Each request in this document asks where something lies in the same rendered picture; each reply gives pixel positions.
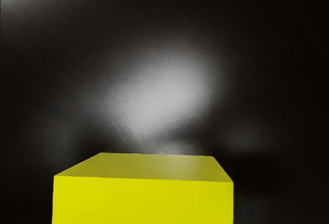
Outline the yellow block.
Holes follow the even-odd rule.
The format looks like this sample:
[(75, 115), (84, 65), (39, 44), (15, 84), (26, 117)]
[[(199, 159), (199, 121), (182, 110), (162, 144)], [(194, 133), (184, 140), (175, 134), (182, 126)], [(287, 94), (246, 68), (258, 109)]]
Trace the yellow block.
[(233, 224), (233, 189), (211, 156), (99, 153), (54, 176), (51, 224)]

